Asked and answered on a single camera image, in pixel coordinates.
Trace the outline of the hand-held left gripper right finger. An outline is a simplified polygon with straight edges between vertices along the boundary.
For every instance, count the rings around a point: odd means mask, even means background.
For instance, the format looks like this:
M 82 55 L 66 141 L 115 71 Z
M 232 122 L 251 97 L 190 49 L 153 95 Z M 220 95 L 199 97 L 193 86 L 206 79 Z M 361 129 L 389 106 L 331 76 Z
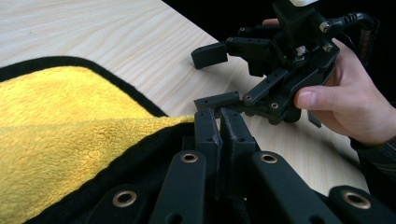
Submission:
M 256 141 L 241 115 L 227 108 L 220 110 L 220 136 L 225 194 L 245 198 L 248 196 L 248 164 L 256 152 Z

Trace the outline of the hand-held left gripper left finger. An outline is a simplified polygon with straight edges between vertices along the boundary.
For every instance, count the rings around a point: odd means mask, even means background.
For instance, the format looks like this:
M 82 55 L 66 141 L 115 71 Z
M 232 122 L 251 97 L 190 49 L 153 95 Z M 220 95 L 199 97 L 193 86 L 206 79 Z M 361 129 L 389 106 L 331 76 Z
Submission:
M 206 159 L 206 194 L 219 198 L 219 160 L 222 140 L 214 112 L 211 109 L 198 111 L 194 115 L 195 149 Z

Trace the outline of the yellow and black cloth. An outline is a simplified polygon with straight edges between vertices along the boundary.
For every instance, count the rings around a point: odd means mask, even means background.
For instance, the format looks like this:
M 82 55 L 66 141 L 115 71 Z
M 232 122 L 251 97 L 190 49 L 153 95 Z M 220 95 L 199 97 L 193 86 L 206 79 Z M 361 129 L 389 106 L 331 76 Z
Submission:
M 81 223 L 129 181 L 146 187 L 193 133 L 97 63 L 53 56 L 0 68 L 0 224 Z

